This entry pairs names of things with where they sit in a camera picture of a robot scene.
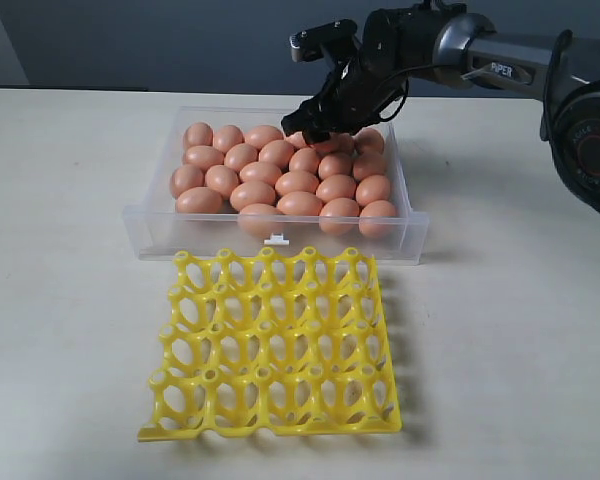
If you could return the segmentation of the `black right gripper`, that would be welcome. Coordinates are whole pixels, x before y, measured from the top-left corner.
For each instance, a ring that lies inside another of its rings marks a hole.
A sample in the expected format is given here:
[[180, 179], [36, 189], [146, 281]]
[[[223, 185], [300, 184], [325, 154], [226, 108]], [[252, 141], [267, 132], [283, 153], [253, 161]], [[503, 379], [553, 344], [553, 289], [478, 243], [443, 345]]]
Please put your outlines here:
[[322, 89], [300, 110], [285, 115], [285, 135], [303, 132], [307, 145], [330, 140], [330, 133], [356, 134], [382, 122], [382, 112], [398, 98], [398, 78], [376, 76], [358, 58], [331, 72]]

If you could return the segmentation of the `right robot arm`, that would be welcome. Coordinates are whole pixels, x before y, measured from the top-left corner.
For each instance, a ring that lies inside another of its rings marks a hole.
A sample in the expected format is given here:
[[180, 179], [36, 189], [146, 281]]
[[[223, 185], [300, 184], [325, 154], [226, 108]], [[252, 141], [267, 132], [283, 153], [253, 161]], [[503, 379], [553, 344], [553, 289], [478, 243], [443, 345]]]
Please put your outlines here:
[[377, 9], [363, 27], [342, 19], [294, 34], [297, 62], [324, 59], [320, 91], [281, 122], [310, 143], [355, 134], [403, 105], [413, 78], [479, 86], [540, 102], [541, 139], [566, 188], [600, 214], [600, 40], [505, 34], [462, 3]]

